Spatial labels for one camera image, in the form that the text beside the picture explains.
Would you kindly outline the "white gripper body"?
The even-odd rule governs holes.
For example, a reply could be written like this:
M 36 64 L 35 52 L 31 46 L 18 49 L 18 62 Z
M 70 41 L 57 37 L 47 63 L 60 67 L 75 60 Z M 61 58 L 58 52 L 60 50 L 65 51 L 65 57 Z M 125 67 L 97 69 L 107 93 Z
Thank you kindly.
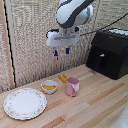
M 79 36 L 78 32 L 62 35 L 58 29 L 53 29 L 46 34 L 46 45 L 48 47 L 58 47 L 76 44 L 79 41 Z

